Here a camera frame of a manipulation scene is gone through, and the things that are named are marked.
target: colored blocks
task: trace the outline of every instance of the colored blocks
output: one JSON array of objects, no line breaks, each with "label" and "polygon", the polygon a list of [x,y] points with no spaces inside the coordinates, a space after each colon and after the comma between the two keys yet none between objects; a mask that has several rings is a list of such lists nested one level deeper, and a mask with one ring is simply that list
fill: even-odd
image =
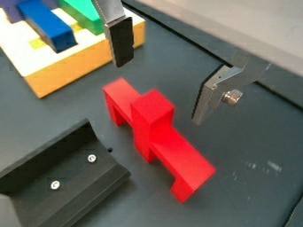
[{"label": "colored blocks", "polygon": [[90,0],[58,0],[62,9],[78,20],[79,25],[94,35],[103,33],[103,22]]},{"label": "colored blocks", "polygon": [[[16,5],[28,0],[0,0],[0,8],[4,9],[6,15],[11,23],[24,20],[24,16],[16,8]],[[47,7],[54,10],[58,8],[58,0],[42,0]]]},{"label": "colored blocks", "polygon": [[78,44],[71,27],[39,0],[23,2],[18,8],[27,23],[55,52],[62,52]]},{"label": "colored blocks", "polygon": [[[139,47],[145,43],[145,19],[125,11],[133,16],[134,47]],[[62,9],[52,12],[71,27],[78,27],[79,22]],[[106,35],[94,35],[87,29],[77,31],[79,44],[55,53],[48,45],[35,43],[40,36],[32,27],[24,21],[12,24],[0,9],[0,47],[39,98],[111,62]]]},{"label": "colored blocks", "polygon": [[174,106],[158,90],[142,95],[119,79],[103,88],[110,117],[133,126],[137,148],[151,162],[158,158],[175,176],[173,194],[185,202],[215,173],[213,164],[173,127]]}]

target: red plastic block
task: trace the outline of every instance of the red plastic block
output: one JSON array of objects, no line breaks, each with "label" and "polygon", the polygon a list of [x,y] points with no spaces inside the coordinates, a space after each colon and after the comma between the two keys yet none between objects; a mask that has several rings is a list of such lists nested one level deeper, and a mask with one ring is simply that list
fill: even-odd
[{"label": "red plastic block", "polygon": [[147,162],[155,159],[151,151],[153,133],[173,126],[173,115],[174,105],[158,90],[150,91],[131,102],[134,141]]},{"label": "red plastic block", "polygon": [[185,202],[215,168],[173,127],[174,106],[158,90],[142,95],[125,79],[105,88],[111,119],[133,126],[135,146],[143,158],[158,158],[175,176],[173,194]]},{"label": "red plastic block", "polygon": [[127,81],[121,78],[103,87],[107,105],[110,109],[110,117],[117,125],[122,125],[126,121],[131,122],[131,102],[142,95],[131,87]]}]

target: bolt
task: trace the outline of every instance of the bolt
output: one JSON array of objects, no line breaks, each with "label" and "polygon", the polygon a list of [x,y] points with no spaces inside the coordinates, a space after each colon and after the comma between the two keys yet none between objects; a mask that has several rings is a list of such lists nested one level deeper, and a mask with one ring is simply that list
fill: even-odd
[{"label": "bolt", "polygon": [[58,190],[60,188],[60,182],[59,181],[55,181],[51,185],[51,189],[52,190]]},{"label": "bolt", "polygon": [[241,90],[231,90],[225,94],[223,102],[227,103],[231,107],[234,107],[238,104],[242,96],[243,93]]},{"label": "bolt", "polygon": [[91,155],[89,156],[89,161],[90,161],[90,163],[95,163],[97,160],[98,160],[97,155],[95,155],[95,154],[91,154]]}]

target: dark gray table surface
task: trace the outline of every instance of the dark gray table surface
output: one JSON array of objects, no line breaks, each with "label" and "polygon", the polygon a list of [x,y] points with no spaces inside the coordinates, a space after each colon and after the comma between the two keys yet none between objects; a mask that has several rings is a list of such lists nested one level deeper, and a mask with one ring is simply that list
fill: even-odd
[{"label": "dark gray table surface", "polygon": [[[2,52],[0,172],[87,117],[131,179],[75,226],[283,226],[303,192],[303,113],[251,84],[239,106],[222,105],[197,126],[191,113],[201,82],[219,64],[147,20],[147,43],[126,67],[109,64],[38,99]],[[147,164],[138,154],[131,127],[110,121],[101,88],[119,77],[139,92],[157,88],[173,101],[174,126],[217,167],[183,204],[171,194],[174,178],[162,163]]]}]

